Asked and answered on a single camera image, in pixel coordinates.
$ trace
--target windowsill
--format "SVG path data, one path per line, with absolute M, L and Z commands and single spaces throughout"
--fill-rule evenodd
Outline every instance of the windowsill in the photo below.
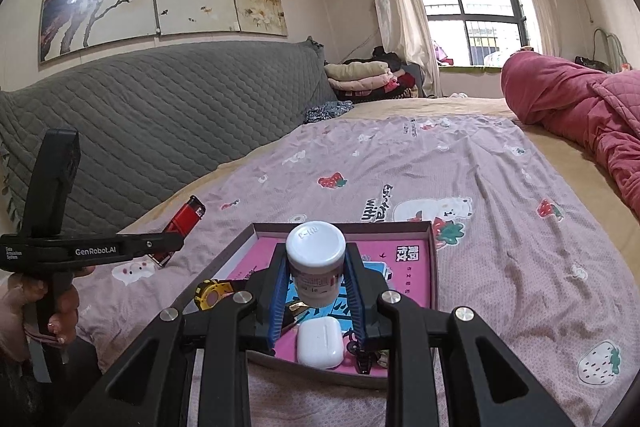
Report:
M 467 74 L 495 74 L 502 72 L 502 68 L 489 66 L 440 66 L 441 73 L 467 73 Z

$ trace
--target red quilt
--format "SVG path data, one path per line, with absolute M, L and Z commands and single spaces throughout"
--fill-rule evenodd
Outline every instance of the red quilt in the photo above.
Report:
M 520 52 L 502 68 L 502 92 L 522 123 L 587 149 L 640 216 L 640 71 L 607 74 Z

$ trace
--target metal rivet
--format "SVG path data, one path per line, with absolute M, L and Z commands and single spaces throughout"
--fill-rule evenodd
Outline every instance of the metal rivet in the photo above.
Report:
M 401 299 L 401 295 L 393 290 L 387 290 L 382 293 L 382 300 L 389 304 L 396 304 Z
M 467 308 L 466 306 L 460 306 L 456 310 L 456 317 L 461 321 L 469 322 L 472 318 L 474 318 L 476 314 L 471 308 Z
M 236 301 L 238 304 L 247 304 L 247 302 L 249 302 L 253 298 L 254 296 L 251 295 L 251 293 L 244 290 L 240 290 L 239 292 L 234 293 L 234 301 Z
M 178 318 L 178 310 L 175 308 L 165 308 L 160 312 L 160 320 L 171 322 Z

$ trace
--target window frame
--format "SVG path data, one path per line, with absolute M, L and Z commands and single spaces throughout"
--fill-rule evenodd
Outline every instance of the window frame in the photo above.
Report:
M 518 25 L 518 34 L 520 35 L 520 45 L 528 46 L 529 37 L 527 35 L 527 29 L 525 22 L 527 18 L 522 13 L 522 5 L 520 0 L 510 0 L 511 9 L 513 9 L 513 16 L 508 15 L 489 15 L 489 14 L 468 14 L 465 13 L 465 7 L 462 0 L 458 0 L 458 7 L 460 8 L 459 14 L 441 14 L 441 15 L 427 15 L 427 19 L 430 21 L 462 21 L 465 26 L 466 34 L 466 47 L 469 52 L 469 64 L 473 64 L 473 54 L 471 51 L 471 38 L 469 35 L 469 28 L 467 22 L 497 22 Z

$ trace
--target wall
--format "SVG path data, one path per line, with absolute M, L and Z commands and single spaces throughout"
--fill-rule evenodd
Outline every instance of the wall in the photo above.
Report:
M 556 0 L 560 17 L 561 55 L 573 61 L 578 55 L 586 56 L 588 23 L 583 0 Z
M 41 78 L 107 55 L 179 42 L 230 39 L 274 39 L 303 41 L 307 36 L 322 42 L 328 60 L 337 60 L 332 30 L 324 0 L 282 0 L 289 37 L 233 33 L 203 33 L 188 36 L 148 37 L 112 42 L 38 63 L 38 32 L 42 0 L 3 0 L 0 4 L 0 88 L 15 90 Z
M 374 0 L 324 0 L 339 62 L 367 58 L 382 45 Z
M 588 55 L 593 56 L 593 33 L 597 27 L 620 38 L 626 59 L 640 69 L 640 10 L 633 0 L 586 0 L 593 24 L 589 24 Z M 597 60 L 607 62 L 602 36 L 596 37 Z
M 640 10 L 633 0 L 557 1 L 563 57 L 593 57 L 593 33 L 601 27 L 620 38 L 627 60 L 640 68 Z M 600 36 L 596 40 L 596 59 L 606 61 Z
M 440 85 L 444 96 L 463 92 L 472 98 L 502 98 L 500 73 L 447 73 L 440 69 Z

